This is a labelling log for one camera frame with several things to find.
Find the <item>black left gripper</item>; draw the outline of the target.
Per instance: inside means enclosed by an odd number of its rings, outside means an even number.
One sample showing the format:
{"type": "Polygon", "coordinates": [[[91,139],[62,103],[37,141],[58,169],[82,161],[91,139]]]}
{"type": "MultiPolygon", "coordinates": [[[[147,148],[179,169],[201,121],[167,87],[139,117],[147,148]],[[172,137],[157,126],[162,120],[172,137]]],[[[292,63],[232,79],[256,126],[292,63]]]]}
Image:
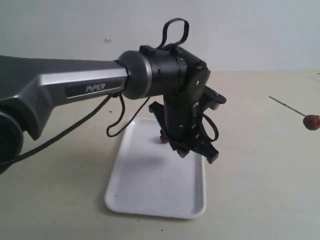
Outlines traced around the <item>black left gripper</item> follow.
{"type": "Polygon", "coordinates": [[[208,108],[205,109],[204,100],[203,90],[199,100],[192,104],[185,100],[165,101],[164,104],[155,101],[148,108],[161,128],[160,134],[168,139],[173,151],[181,158],[193,151],[205,157],[211,165],[219,157],[219,151],[212,145],[219,138],[219,130],[205,114],[208,108]]]}

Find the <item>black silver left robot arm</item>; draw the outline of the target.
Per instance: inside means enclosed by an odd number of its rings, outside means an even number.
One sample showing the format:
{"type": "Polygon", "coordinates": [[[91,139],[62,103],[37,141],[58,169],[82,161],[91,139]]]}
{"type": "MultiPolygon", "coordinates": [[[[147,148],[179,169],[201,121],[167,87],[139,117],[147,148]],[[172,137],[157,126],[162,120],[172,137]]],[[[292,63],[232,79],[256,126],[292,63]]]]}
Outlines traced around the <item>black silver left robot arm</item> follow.
{"type": "Polygon", "coordinates": [[[207,64],[175,44],[161,48],[142,45],[117,60],[68,60],[1,56],[0,58],[0,170],[6,171],[55,143],[84,123],[74,125],[39,147],[22,153],[23,133],[37,140],[55,107],[105,96],[163,103],[148,108],[160,133],[180,157],[189,152],[213,163],[219,152],[207,135],[203,120],[226,98],[207,86],[207,64]]]}

